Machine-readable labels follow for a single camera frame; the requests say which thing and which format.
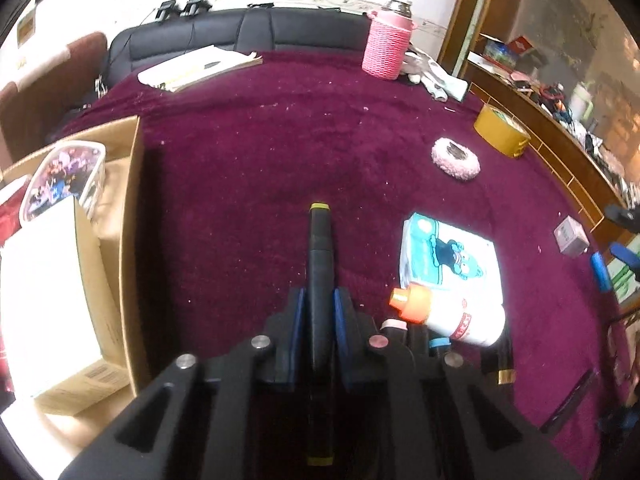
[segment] stack of papers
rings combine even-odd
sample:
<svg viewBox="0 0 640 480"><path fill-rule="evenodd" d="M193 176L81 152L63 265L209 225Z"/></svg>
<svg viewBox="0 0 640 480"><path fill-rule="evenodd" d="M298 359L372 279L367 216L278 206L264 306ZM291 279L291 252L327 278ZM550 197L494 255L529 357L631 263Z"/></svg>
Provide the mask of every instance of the stack of papers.
<svg viewBox="0 0 640 480"><path fill-rule="evenodd" d="M144 70L138 74L138 81L154 88L177 92L217 75L261 63L262 58L255 52L246 56L211 45Z"/></svg>

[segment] yellow tape roll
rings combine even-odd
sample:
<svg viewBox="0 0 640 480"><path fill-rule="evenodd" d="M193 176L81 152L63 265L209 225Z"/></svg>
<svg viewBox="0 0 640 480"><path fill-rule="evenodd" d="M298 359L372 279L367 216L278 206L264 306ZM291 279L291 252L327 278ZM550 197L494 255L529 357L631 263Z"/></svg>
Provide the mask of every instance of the yellow tape roll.
<svg viewBox="0 0 640 480"><path fill-rule="evenodd" d="M511 158L522 155L531 140L520 121L487 104L480 111L474 128L496 150Z"/></svg>

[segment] sofa cushion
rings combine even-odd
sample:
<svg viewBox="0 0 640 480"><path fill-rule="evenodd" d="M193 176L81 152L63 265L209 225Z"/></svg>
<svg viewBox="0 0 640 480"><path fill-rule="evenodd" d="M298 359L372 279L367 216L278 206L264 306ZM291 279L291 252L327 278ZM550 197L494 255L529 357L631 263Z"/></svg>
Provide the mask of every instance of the sofa cushion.
<svg viewBox="0 0 640 480"><path fill-rule="evenodd" d="M118 34L102 71L108 88L134 70L214 44L239 52L363 52L369 20L326 9L229 9L128 28Z"/></svg>

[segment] pink thermos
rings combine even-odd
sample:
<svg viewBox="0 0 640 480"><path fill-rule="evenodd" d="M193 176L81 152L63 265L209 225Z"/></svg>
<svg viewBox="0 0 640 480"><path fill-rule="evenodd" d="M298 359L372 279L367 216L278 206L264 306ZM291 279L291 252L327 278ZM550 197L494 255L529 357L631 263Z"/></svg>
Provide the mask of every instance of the pink thermos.
<svg viewBox="0 0 640 480"><path fill-rule="evenodd" d="M369 17L371 28L362 69L380 79L396 79L416 28L411 19L411 2L388 0L380 10L372 10Z"/></svg>

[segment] purple rug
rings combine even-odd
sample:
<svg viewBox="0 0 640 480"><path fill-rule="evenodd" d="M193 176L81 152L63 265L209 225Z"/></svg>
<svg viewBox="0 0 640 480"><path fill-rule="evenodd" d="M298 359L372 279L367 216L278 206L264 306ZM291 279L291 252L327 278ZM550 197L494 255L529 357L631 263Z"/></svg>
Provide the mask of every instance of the purple rug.
<svg viewBox="0 0 640 480"><path fill-rule="evenodd" d="M288 288L305 280L312 202L332 209L338 283L378 322L391 316L402 222L420 212L494 241L515 402L533 424L585 371L598 371L554 440L587 476L600 447L596 419L617 401L603 329L616 303L598 292L587 255L558 251L553 229L575 212L554 177L532 149L511 160L476 134L473 95L441 104L423 86L375 79L348 57L264 58L178 94L130 76L66 131L142 117L138 280L148 344L159 349L152 363L178 350L172 332L180 349L205 358L284 307ZM475 180L432 164L443 136L478 155Z"/></svg>

